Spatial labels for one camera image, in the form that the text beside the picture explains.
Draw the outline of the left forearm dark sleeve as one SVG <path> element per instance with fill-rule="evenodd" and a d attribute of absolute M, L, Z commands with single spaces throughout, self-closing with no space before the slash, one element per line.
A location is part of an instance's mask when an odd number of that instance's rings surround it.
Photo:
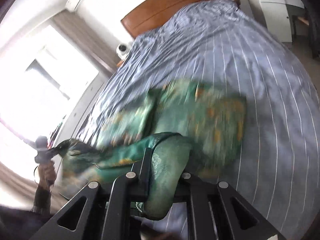
<path fill-rule="evenodd" d="M 35 192 L 32 212 L 41 215 L 50 214 L 51 192 L 48 186 L 39 185 Z"/>

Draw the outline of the person's left hand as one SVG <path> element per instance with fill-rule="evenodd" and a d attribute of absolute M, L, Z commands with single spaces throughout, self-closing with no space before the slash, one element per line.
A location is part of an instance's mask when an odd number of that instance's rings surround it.
<path fill-rule="evenodd" d="M 47 191 L 50 191 L 51 186 L 54 184 L 57 178 L 54 164 L 55 163 L 51 160 L 48 163 L 40 164 L 38 166 L 40 178 L 39 186 Z"/>

